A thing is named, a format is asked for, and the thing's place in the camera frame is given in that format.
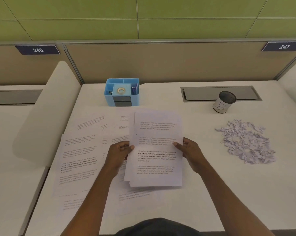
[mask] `person's left hand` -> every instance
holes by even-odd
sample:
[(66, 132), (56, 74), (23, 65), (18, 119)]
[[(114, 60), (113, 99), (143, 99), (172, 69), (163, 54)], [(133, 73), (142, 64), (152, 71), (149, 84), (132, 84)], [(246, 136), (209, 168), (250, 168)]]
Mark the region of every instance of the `person's left hand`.
[(110, 171), (114, 176), (118, 174), (118, 170), (123, 164), (127, 155), (134, 150), (134, 146), (129, 146), (129, 141), (122, 141), (112, 144), (108, 151), (103, 169)]

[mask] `forearm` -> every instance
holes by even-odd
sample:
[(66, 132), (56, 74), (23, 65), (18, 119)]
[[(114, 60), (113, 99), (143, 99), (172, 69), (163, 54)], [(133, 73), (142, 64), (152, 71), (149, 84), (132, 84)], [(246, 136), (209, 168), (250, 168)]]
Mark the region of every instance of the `forearm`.
[(61, 236), (99, 235), (103, 211), (114, 174), (103, 168), (79, 210)]
[(223, 227), (229, 236), (273, 235), (236, 197), (207, 160), (203, 161), (198, 173), (205, 183)]

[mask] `person's left arm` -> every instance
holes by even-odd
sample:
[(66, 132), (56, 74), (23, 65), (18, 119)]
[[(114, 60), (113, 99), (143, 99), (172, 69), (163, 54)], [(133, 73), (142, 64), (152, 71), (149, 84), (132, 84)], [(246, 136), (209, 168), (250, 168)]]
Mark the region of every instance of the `person's left arm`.
[(113, 178), (134, 149), (129, 141), (110, 146), (105, 163), (82, 205), (60, 236), (98, 236), (106, 199)]

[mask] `person's right arm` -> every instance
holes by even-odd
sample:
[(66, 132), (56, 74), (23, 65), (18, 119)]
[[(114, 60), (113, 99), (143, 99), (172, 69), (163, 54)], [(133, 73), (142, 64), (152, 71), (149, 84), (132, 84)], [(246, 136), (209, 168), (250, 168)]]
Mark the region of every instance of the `person's right arm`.
[(274, 236), (224, 183), (196, 142), (184, 138), (183, 145), (174, 142), (174, 146), (201, 176), (228, 236)]

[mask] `dark shirt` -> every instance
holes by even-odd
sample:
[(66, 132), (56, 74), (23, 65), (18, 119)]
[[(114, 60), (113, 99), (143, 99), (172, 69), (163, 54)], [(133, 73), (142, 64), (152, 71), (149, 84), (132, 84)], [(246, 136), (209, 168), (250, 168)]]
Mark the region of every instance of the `dark shirt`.
[(172, 220), (156, 218), (118, 231), (115, 236), (201, 236), (200, 232)]

